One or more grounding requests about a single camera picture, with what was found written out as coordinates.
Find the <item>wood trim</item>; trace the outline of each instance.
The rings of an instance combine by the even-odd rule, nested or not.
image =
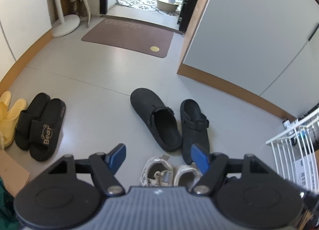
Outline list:
[[[193,11],[192,17],[189,21],[189,24],[185,33],[183,46],[181,49],[181,56],[180,56],[180,62],[179,62],[180,64],[184,61],[188,48],[190,44],[192,43],[193,37],[196,33],[196,29],[199,25],[200,19],[202,18],[202,15],[204,13],[204,10],[207,4],[208,4],[208,0],[197,0],[195,9]]]
[[[0,95],[10,88],[10,86],[22,72],[24,67],[26,67],[26,65],[32,60],[32,58],[36,56],[37,53],[40,52],[40,50],[44,46],[46,46],[52,38],[52,31],[49,30],[43,36],[41,36],[32,46],[30,46],[30,48],[25,51],[25,53],[12,65],[10,70],[0,81]]]
[[[231,82],[228,82],[224,79],[216,77],[215,75],[209,74],[207,72],[201,71],[194,67],[188,66],[186,64],[181,64],[178,68],[177,74],[191,78],[195,81],[204,83],[208,86],[214,87],[218,90],[222,90],[228,94],[231,94],[237,98],[240,98],[248,103],[251,103],[257,107],[260,107],[269,113],[280,117],[281,119],[289,119],[290,121],[295,120],[296,118],[291,114],[287,113],[280,107],[277,107],[273,103],[265,100],[264,98],[251,93],[248,90],[243,89]]]

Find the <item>black slide sandal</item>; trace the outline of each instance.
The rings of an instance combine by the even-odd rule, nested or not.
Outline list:
[[[181,148],[181,134],[174,112],[166,107],[153,91],[136,89],[132,92],[130,100],[132,107],[164,151],[174,152]]]
[[[15,132],[15,142],[22,150],[30,148],[30,129],[32,120],[38,120],[50,101],[50,96],[45,93],[39,93],[34,97],[29,107],[20,112],[17,128]]]
[[[199,144],[208,153],[210,144],[208,139],[207,128],[209,120],[201,112],[199,105],[192,99],[186,99],[181,103],[181,128],[183,144],[181,154],[186,164],[191,164],[192,158],[190,150],[192,144]]]
[[[33,120],[30,133],[30,155],[42,162],[49,159],[58,144],[65,114],[65,103],[58,98],[49,101],[39,121]]]

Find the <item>white standing fan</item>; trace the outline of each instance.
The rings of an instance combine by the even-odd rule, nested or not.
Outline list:
[[[80,24],[77,15],[63,16],[61,0],[54,0],[59,19],[52,24],[52,34],[54,38],[59,38],[71,33]]]

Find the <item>yellow circle on mat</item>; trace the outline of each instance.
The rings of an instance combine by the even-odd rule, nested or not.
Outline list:
[[[151,47],[151,50],[152,50],[153,52],[158,52],[160,49],[159,49],[157,46],[152,46],[152,47]]]

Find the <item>yellow slipper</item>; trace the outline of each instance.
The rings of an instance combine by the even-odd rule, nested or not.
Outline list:
[[[10,100],[11,100],[10,91],[5,91],[4,93],[2,93],[0,97],[0,120],[7,115]]]
[[[14,139],[14,132],[18,122],[20,112],[27,108],[25,99],[20,98],[8,111],[5,118],[0,121],[0,150],[9,146]]]

